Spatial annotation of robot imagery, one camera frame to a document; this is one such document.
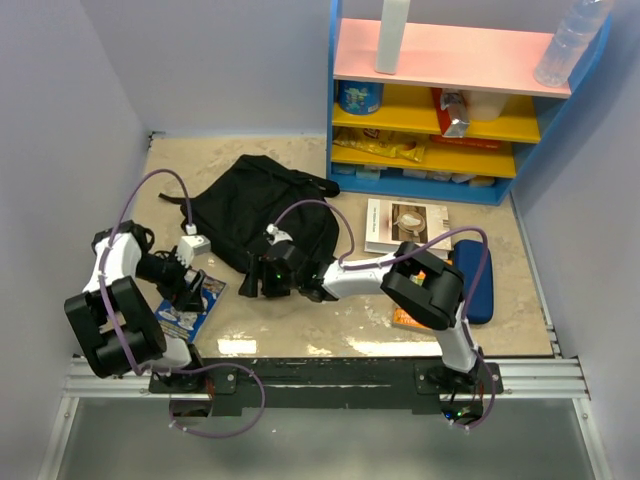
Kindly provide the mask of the blue cartoon book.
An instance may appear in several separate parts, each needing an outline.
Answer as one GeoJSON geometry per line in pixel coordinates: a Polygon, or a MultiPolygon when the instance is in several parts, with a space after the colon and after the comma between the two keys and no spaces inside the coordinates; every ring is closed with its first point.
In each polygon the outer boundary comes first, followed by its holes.
{"type": "Polygon", "coordinates": [[[186,274],[184,288],[171,300],[164,299],[155,317],[166,335],[194,343],[227,284],[202,271],[186,274]]]}

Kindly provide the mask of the black student backpack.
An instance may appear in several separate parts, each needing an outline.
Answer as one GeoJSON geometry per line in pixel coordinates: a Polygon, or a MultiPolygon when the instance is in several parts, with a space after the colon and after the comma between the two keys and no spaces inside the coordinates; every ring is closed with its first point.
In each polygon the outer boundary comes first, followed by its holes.
{"type": "MultiPolygon", "coordinates": [[[[242,155],[212,185],[191,199],[197,231],[211,242],[211,250],[241,274],[249,255],[263,255],[269,247],[268,224],[301,200],[325,201],[340,193],[337,183],[288,169],[268,156],[242,155]]],[[[334,256],[339,225],[330,209],[315,204],[297,207],[278,224],[294,244],[314,260],[334,256]]]]}

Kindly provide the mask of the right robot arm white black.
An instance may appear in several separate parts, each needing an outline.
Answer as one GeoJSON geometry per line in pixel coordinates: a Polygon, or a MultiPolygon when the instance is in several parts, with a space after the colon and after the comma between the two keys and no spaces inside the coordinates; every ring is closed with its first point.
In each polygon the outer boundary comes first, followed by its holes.
{"type": "Polygon", "coordinates": [[[249,256],[241,296],[275,298],[292,290],[318,303],[384,294],[435,336],[442,364],[429,376],[439,388],[466,393],[481,380],[481,350],[466,318],[464,275],[413,243],[370,261],[316,259],[290,240],[249,256]]]}

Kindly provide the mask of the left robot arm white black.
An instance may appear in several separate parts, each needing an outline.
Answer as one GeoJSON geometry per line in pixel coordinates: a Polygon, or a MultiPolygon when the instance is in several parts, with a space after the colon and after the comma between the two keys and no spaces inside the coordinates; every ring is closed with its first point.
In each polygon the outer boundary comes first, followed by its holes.
{"type": "Polygon", "coordinates": [[[153,252],[151,229],[131,220],[94,236],[96,263],[82,291],[65,300],[64,312],[93,373],[99,378],[151,371],[185,392],[200,390],[207,368],[189,340],[163,332],[136,281],[156,286],[169,306],[206,312],[202,270],[190,274],[208,240],[193,224],[169,251],[153,252]]]}

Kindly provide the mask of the yellow chips bag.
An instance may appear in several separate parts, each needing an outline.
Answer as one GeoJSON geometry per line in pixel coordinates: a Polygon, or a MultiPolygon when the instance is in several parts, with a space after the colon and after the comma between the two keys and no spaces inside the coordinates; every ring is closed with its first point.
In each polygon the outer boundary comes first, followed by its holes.
{"type": "Polygon", "coordinates": [[[373,128],[339,127],[332,143],[385,158],[420,163],[425,155],[428,137],[373,128]]]}

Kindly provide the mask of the white coffee cover book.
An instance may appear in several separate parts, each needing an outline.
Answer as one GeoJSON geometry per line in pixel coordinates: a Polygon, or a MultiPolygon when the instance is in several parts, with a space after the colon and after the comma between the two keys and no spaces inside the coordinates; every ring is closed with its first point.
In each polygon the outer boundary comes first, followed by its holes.
{"type": "Polygon", "coordinates": [[[370,198],[364,251],[393,253],[402,242],[421,246],[449,231],[449,212],[444,205],[370,198]]]}

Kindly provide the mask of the orange treehouse book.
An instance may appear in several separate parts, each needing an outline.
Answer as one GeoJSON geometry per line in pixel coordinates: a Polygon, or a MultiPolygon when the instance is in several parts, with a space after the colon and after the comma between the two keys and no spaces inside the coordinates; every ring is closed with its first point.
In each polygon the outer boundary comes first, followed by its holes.
{"type": "MultiPolygon", "coordinates": [[[[417,275],[412,275],[411,280],[417,285],[422,285],[426,275],[421,272],[417,275]]],[[[400,306],[396,305],[393,311],[393,316],[391,319],[392,327],[403,328],[411,331],[417,332],[427,332],[430,329],[419,322],[417,322],[413,317],[411,317],[404,309],[400,306]]]]}

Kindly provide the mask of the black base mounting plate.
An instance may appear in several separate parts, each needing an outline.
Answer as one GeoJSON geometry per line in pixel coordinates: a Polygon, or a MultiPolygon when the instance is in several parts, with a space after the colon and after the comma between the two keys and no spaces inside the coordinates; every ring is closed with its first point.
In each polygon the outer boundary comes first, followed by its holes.
{"type": "Polygon", "coordinates": [[[483,401],[503,392],[498,364],[469,374],[445,369],[438,357],[207,358],[209,371],[153,375],[149,390],[184,409],[189,400],[211,401],[216,416],[246,409],[388,409],[445,413],[474,419],[483,401]]]}

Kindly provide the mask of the blue round tin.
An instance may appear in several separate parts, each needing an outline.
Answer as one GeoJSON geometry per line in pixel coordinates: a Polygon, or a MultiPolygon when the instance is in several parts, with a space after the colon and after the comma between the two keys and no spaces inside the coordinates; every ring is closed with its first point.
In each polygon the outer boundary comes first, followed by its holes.
{"type": "Polygon", "coordinates": [[[339,80],[337,102],[346,113],[370,115],[377,112],[383,100],[384,85],[376,82],[339,80]]]}

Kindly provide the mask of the red flat packet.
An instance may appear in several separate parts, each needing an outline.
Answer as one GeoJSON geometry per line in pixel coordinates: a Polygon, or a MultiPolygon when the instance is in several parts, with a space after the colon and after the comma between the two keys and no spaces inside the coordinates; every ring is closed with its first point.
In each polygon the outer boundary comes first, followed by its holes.
{"type": "Polygon", "coordinates": [[[483,149],[483,150],[498,150],[502,147],[502,142],[499,140],[489,140],[489,139],[477,139],[477,138],[453,138],[453,137],[444,137],[441,135],[430,135],[429,139],[431,142],[436,144],[454,146],[454,147],[464,147],[464,148],[473,148],[473,149],[483,149]]]}

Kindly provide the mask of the colourful wooden shelf unit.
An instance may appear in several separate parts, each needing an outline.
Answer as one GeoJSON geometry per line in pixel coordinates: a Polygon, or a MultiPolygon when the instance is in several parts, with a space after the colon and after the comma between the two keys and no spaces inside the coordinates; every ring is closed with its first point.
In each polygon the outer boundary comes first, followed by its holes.
{"type": "Polygon", "coordinates": [[[498,150],[432,144],[420,163],[390,159],[327,144],[329,178],[345,191],[499,205],[525,169],[538,164],[544,147],[566,126],[578,92],[595,71],[612,21],[606,19],[567,83],[548,88],[533,78],[549,33],[409,23],[398,71],[374,69],[380,23],[346,18],[330,5],[327,135],[337,128],[377,128],[414,134],[439,132],[432,88],[509,94],[503,115],[469,129],[477,139],[499,140],[498,150]],[[370,115],[344,112],[338,81],[384,85],[380,109],[370,115]]]}

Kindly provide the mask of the white plastic tub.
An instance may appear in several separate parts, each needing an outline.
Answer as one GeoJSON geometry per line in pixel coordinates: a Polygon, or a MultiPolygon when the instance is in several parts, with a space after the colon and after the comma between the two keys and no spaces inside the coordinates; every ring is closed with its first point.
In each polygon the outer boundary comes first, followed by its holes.
{"type": "Polygon", "coordinates": [[[469,118],[477,122],[491,122],[502,114],[510,95],[504,93],[469,91],[462,92],[469,118]]]}

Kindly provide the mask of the white tall bottle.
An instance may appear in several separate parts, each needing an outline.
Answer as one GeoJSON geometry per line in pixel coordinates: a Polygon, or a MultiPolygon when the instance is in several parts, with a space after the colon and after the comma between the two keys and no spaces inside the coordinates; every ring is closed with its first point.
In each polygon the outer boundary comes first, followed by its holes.
{"type": "Polygon", "coordinates": [[[394,75],[397,72],[411,1],[384,0],[380,20],[375,71],[394,75]]]}

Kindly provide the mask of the clear plastic water bottle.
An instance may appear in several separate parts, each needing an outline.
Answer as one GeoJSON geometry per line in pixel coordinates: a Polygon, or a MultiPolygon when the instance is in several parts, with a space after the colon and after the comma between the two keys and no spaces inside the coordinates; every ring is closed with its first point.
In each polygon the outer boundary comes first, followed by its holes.
{"type": "Polygon", "coordinates": [[[613,0],[574,1],[538,62],[534,79],[546,87],[564,85],[613,5],[613,0]]]}

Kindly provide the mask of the aluminium rail frame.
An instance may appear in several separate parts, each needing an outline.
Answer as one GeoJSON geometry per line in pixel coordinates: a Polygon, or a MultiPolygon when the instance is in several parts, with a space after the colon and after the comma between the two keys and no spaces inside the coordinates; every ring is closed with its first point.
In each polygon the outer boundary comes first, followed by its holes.
{"type": "MultiPolygon", "coordinates": [[[[269,357],[220,357],[225,360],[239,358],[269,357]]],[[[503,392],[494,394],[483,401],[483,411],[493,410],[500,399],[551,401],[568,400],[579,423],[579,431],[584,442],[590,468],[598,479],[609,479],[612,471],[609,467],[602,441],[596,426],[592,423],[589,402],[591,395],[578,358],[555,357],[490,357],[485,365],[496,363],[499,366],[503,392]]],[[[121,377],[99,378],[91,370],[82,356],[74,356],[63,386],[63,399],[56,417],[50,444],[47,448],[41,475],[54,477],[60,471],[62,458],[71,425],[76,416],[79,401],[82,398],[152,398],[170,399],[166,395],[150,392],[149,384],[155,375],[133,373],[121,377]]]]}

